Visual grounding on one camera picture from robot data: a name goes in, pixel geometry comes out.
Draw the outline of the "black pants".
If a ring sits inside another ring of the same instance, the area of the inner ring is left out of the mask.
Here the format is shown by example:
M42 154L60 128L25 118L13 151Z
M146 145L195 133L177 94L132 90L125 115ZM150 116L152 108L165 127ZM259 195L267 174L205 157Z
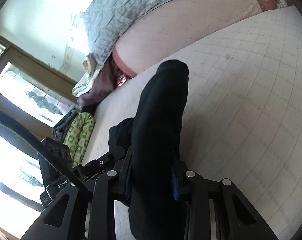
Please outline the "black pants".
M183 239L186 205L174 198L180 132L188 95L186 63L159 65L144 87L136 115L109 129L110 149L132 150L129 223L136 239Z

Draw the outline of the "dark grey blanket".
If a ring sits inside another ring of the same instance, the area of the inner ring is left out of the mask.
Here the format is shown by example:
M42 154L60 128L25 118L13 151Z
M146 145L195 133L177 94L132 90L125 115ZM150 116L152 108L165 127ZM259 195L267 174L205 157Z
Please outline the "dark grey blanket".
M73 107L53 128L52 137L58 142L64 142L67 132L73 120L80 113L79 109Z

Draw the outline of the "green white patterned blanket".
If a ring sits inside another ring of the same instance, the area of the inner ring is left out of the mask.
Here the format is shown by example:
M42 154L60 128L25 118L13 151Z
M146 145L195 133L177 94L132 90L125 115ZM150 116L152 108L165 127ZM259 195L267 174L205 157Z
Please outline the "green white patterned blanket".
M93 115L86 112L80 113L72 121L63 142L69 147L72 167L82 163L94 126L95 120Z

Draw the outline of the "dark maroon cloth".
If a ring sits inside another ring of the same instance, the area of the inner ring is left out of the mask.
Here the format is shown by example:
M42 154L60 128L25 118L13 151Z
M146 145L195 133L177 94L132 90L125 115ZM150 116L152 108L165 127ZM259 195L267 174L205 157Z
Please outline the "dark maroon cloth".
M108 58L91 89L81 95L78 105L83 108L102 102L117 87L115 66L112 56Z

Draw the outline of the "beige folded cloth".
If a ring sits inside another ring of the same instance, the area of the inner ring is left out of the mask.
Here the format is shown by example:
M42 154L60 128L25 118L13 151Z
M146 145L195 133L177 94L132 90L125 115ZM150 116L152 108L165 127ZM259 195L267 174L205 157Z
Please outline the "beige folded cloth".
M82 65L85 69L85 74L72 89L72 94L76 98L87 93L92 88L98 74L103 69L103 64L99 65L96 62L94 53L88 54Z

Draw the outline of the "pink quilted bedspread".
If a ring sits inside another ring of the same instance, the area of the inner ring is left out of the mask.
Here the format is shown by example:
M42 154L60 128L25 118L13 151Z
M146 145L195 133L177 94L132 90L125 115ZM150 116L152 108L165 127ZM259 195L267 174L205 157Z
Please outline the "pink quilted bedspread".
M180 152L229 178L279 239L302 239L302 15L269 10L170 55L188 65Z

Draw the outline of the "red patterned small item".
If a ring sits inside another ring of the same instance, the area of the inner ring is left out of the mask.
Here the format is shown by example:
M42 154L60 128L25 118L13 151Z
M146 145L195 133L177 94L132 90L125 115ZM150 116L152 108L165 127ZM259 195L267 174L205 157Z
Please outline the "red patterned small item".
M127 76L125 74L121 74L120 76L117 77L117 86L120 87L123 85L127 80Z

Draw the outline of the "grey quilted pillow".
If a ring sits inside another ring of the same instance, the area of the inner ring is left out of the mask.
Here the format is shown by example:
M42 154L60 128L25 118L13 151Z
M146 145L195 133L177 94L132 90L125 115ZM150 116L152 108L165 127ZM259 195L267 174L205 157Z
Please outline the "grey quilted pillow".
M102 66L117 40L148 12L172 0L93 0L83 14L90 53Z

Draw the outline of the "pink bolster pillow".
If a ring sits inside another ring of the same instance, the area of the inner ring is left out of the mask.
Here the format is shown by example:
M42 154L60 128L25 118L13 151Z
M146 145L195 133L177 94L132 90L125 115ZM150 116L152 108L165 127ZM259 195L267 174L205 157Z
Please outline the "pink bolster pillow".
M276 0L172 0L131 25L112 58L124 74L135 77L215 31L276 8Z

